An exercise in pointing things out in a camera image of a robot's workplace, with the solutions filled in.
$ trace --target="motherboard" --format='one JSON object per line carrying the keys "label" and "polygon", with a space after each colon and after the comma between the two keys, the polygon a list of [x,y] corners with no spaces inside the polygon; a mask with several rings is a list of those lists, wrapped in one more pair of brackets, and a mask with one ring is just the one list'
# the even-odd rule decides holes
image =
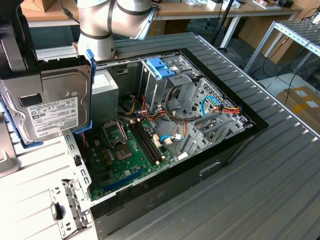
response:
{"label": "motherboard", "polygon": [[78,146],[91,176],[91,199],[97,200],[174,162],[150,122],[106,122],[83,135]]}

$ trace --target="sticker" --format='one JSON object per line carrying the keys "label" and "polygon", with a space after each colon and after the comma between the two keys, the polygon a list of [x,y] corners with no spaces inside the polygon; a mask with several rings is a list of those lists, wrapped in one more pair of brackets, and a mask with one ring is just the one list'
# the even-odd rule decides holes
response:
{"label": "sticker", "polygon": [[306,96],[308,96],[304,91],[302,91],[302,90],[299,90],[299,91],[295,91],[296,92],[296,94],[298,94],[300,97],[306,97]]}
{"label": "sticker", "polygon": [[105,86],[109,86],[110,83],[107,80],[106,76],[103,74],[94,76],[94,84],[92,85],[92,89],[97,89]]}
{"label": "sticker", "polygon": [[27,110],[38,138],[79,125],[77,97],[31,106]]}
{"label": "sticker", "polygon": [[131,174],[129,170],[125,170],[124,173],[126,176],[129,176]]}
{"label": "sticker", "polygon": [[318,104],[315,101],[306,101],[306,103],[312,108],[318,108]]}

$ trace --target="hard drive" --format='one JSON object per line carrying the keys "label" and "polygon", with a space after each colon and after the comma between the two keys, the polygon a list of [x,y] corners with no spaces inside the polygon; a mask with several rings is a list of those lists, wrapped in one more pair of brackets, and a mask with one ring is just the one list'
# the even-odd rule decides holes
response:
{"label": "hard drive", "polygon": [[90,63],[82,57],[61,59],[42,62],[39,69],[43,92],[38,94],[15,97],[0,81],[2,104],[25,146],[90,125]]}

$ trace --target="side panel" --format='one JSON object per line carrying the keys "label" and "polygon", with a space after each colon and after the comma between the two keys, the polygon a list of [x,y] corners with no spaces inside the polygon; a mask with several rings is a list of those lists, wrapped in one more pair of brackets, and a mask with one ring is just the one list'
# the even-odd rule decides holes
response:
{"label": "side panel", "polygon": [[228,160],[231,160],[233,153],[241,149],[243,144],[244,142],[240,142],[232,146],[125,204],[119,203],[130,198],[131,192],[143,191],[143,188],[148,188],[147,183],[142,182],[129,189],[129,191],[120,192],[103,203],[93,206],[90,210],[95,219],[94,223],[98,239],[107,238],[114,232],[216,173],[227,164]]}

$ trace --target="wooden table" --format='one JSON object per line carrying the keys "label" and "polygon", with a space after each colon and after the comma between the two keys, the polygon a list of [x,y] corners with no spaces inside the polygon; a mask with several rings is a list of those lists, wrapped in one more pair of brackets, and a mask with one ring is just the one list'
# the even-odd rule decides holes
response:
{"label": "wooden table", "polygon": [[[73,16],[76,19],[79,19],[78,8],[74,0],[62,0],[62,3],[65,8],[73,13]],[[75,21],[69,20],[63,14],[58,1],[56,1],[47,12],[29,9],[23,9],[22,11],[31,28],[77,24]],[[193,7],[183,2],[163,2],[159,5],[158,20],[218,18],[219,11],[220,8],[216,7],[214,10],[211,10],[206,4],[199,7]],[[292,8],[265,10],[251,2],[251,0],[248,0],[246,4],[241,4],[240,8],[230,10],[228,17],[233,19],[222,41],[221,47],[226,47],[228,45],[241,17],[289,15],[288,20],[294,20],[301,11],[302,9],[297,5],[293,5]]]}

